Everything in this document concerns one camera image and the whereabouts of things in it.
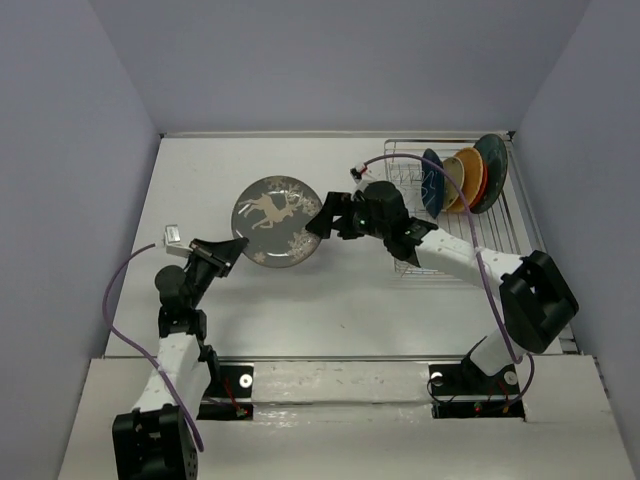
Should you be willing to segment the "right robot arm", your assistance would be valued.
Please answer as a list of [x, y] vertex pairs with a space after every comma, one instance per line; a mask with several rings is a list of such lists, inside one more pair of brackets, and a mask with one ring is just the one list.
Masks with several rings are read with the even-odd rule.
[[473, 392], [486, 390], [501, 370], [524, 355], [544, 353], [579, 311], [547, 253], [534, 250], [522, 256], [475, 246], [411, 216], [401, 193], [387, 181], [355, 193], [328, 193], [306, 229], [321, 239], [333, 233], [343, 240], [378, 238], [397, 260], [483, 289], [501, 318], [461, 363], [462, 384]]

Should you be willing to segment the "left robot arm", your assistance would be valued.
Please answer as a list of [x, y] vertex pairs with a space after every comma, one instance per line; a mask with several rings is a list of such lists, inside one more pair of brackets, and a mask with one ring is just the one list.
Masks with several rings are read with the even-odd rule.
[[112, 425], [118, 478], [197, 478], [204, 450], [197, 414], [203, 396], [221, 383], [219, 358], [206, 342], [207, 316], [199, 303], [214, 279], [229, 275], [248, 244], [243, 237], [182, 244], [167, 234], [162, 248], [186, 263], [165, 266], [154, 278], [160, 302], [157, 353], [111, 330], [152, 365], [134, 406]]

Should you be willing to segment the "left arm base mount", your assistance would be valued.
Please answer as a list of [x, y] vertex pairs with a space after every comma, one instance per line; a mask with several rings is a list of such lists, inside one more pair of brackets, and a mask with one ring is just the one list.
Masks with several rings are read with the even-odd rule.
[[252, 363], [222, 363], [220, 379], [212, 381], [203, 395], [198, 420], [251, 421], [254, 405]]

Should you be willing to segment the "grey reindeer pattern plate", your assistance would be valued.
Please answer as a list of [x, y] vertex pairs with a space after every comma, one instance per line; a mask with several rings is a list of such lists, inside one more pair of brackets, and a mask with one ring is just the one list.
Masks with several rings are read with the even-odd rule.
[[248, 240], [244, 254], [267, 268], [289, 268], [309, 259], [320, 238], [306, 225], [320, 212], [316, 192], [294, 177], [261, 178], [238, 197], [231, 215], [236, 238]]

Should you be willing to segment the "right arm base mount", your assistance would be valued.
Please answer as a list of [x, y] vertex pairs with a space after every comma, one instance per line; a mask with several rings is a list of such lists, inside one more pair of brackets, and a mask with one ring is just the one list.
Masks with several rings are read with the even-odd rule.
[[472, 384], [457, 363], [429, 366], [427, 393], [437, 420], [474, 418], [525, 419], [520, 385], [513, 365], [497, 375]]

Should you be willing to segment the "woven bamboo round plate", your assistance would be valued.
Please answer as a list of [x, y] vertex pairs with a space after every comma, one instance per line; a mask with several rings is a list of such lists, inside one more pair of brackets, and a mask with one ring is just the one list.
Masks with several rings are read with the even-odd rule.
[[485, 163], [480, 152], [473, 147], [459, 150], [455, 157], [464, 167], [464, 182], [462, 193], [470, 207], [474, 207], [481, 197], [486, 186]]

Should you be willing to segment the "dark blue patterned plate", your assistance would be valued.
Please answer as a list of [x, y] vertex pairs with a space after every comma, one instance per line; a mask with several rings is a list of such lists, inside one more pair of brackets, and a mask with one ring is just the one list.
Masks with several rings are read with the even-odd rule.
[[426, 212], [436, 219], [443, 208], [444, 176], [443, 164], [437, 153], [426, 149], [422, 155], [426, 162], [421, 164], [421, 199]]

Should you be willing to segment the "orange plastic plate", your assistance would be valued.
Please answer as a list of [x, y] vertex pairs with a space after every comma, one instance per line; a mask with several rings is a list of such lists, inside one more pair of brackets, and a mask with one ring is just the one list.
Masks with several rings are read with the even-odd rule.
[[486, 163], [483, 163], [483, 176], [482, 176], [482, 182], [479, 188], [479, 191], [477, 193], [477, 195], [474, 197], [472, 203], [470, 204], [470, 206], [472, 208], [474, 208], [482, 199], [486, 188], [487, 188], [487, 184], [488, 184], [488, 166]]

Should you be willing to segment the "teal glazed ceramic plate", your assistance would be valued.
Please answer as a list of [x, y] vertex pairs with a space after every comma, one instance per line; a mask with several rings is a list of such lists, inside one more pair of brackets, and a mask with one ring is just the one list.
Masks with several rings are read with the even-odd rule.
[[500, 197], [508, 174], [509, 157], [504, 140], [497, 134], [483, 135], [474, 148], [487, 168], [487, 184], [480, 200], [471, 208], [474, 214], [489, 210]]

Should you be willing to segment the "cream patterned small plate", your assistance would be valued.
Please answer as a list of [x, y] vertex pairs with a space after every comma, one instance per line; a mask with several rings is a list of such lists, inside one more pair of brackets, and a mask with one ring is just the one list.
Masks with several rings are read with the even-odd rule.
[[464, 209], [457, 187], [462, 187], [465, 180], [463, 162], [458, 157], [449, 157], [443, 161], [446, 172], [444, 180], [443, 209], [449, 214], [461, 213]]

